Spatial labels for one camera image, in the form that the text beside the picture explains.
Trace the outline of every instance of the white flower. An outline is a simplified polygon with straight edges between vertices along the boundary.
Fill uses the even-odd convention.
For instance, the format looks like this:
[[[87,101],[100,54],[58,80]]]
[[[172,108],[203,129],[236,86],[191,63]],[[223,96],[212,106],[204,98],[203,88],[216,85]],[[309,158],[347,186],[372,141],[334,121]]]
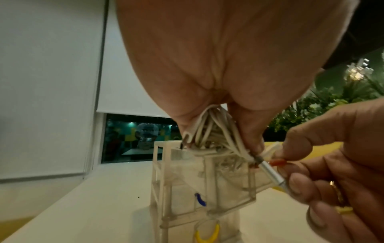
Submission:
[[[312,104],[309,107],[312,109],[317,109],[317,108],[320,108],[321,106],[319,104]]]

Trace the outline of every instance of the yellow drawer handle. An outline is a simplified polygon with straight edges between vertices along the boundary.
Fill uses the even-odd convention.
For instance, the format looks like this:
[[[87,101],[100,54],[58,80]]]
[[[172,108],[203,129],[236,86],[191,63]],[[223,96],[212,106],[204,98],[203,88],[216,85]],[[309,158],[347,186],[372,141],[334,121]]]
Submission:
[[[217,239],[217,237],[219,236],[219,231],[220,231],[220,226],[218,224],[216,224],[216,227],[215,227],[215,232],[213,232],[213,234],[211,235],[211,237],[209,237],[208,240],[203,240],[200,238],[200,233],[198,230],[196,230],[196,233],[195,233],[195,238],[197,240],[198,243],[214,243],[214,241]]]

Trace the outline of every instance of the window glass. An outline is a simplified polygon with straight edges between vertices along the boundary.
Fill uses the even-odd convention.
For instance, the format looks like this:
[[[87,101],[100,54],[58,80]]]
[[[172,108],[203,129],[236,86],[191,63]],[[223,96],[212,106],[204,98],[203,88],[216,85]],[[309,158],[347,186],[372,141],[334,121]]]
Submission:
[[[154,142],[168,140],[181,140],[171,118],[107,114],[101,163],[151,161]]]

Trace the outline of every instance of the hand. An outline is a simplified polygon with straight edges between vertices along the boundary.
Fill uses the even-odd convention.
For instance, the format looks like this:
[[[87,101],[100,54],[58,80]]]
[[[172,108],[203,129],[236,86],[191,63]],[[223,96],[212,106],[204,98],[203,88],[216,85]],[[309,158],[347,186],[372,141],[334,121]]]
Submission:
[[[293,198],[308,204],[308,223],[333,243],[384,242],[384,98],[338,106],[290,129],[276,157],[303,159],[312,146],[344,142],[322,157],[279,168]],[[354,213],[340,215],[336,181]]]
[[[246,146],[262,150],[272,118],[299,98],[335,49],[358,0],[118,0],[145,90],[181,132],[228,104]]]

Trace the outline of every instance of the blue drawer handle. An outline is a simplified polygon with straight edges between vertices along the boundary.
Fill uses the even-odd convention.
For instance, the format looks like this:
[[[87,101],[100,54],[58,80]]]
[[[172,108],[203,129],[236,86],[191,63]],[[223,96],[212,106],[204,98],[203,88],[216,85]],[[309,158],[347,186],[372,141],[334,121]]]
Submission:
[[[203,201],[203,199],[201,199],[201,196],[199,193],[196,193],[195,196],[197,197],[197,201],[199,202],[199,204],[203,207],[206,207],[207,206],[207,203]]]

